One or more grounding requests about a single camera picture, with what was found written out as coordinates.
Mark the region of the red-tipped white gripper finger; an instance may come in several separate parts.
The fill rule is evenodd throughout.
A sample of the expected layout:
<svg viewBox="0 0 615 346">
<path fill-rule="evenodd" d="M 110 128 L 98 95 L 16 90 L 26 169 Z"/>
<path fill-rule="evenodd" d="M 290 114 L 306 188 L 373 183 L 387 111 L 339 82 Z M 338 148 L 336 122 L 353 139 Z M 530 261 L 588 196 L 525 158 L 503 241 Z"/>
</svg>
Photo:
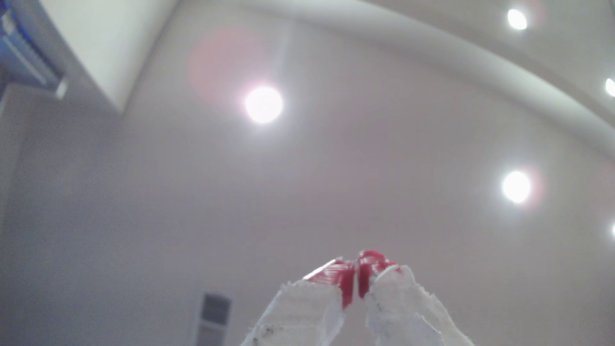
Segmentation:
<svg viewBox="0 0 615 346">
<path fill-rule="evenodd" d="M 333 259 L 281 285 L 242 345 L 330 345 L 354 295 L 356 265 Z"/>
<path fill-rule="evenodd" d="M 474 345 L 409 266 L 374 250 L 362 251 L 357 263 L 358 294 L 376 345 Z"/>
</svg>

